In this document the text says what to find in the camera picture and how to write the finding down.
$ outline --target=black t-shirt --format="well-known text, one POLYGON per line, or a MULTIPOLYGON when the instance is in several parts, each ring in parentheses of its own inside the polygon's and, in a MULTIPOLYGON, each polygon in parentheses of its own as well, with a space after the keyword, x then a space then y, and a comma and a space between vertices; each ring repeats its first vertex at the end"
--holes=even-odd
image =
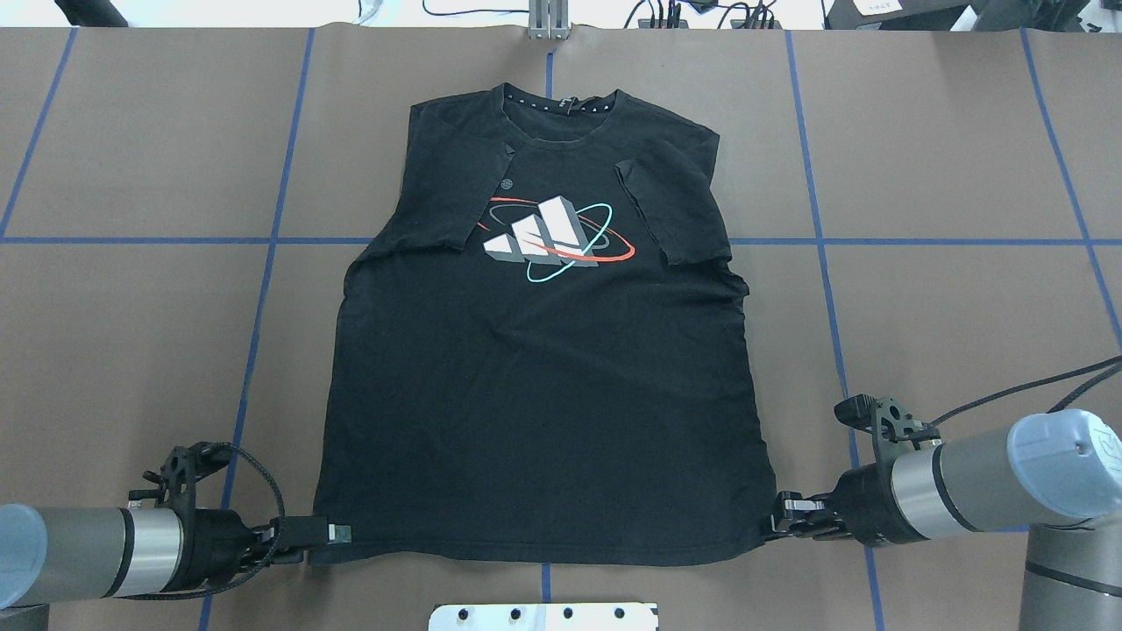
POLYGON ((394 217, 350 266, 314 512, 353 543, 631 565, 762 543, 775 493, 718 137, 615 91, 414 106, 394 217))

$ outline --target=white mounting plate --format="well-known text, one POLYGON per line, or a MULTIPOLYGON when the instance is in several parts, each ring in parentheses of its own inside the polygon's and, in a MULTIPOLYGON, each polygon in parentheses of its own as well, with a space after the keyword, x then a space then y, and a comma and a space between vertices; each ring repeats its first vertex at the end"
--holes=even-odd
POLYGON ((659 631, 653 603, 442 605, 429 631, 659 631))

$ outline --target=light blue cap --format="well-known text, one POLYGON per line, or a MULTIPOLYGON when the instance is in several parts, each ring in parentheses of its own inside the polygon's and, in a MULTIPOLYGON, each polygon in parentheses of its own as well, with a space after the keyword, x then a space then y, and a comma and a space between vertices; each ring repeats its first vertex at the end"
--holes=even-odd
POLYGON ((1091 412, 1026 417, 1005 449, 1021 485, 1048 510, 1096 518, 1122 509, 1122 442, 1091 412))
POLYGON ((47 558, 47 524, 24 504, 0 506, 0 609, 24 597, 47 558))

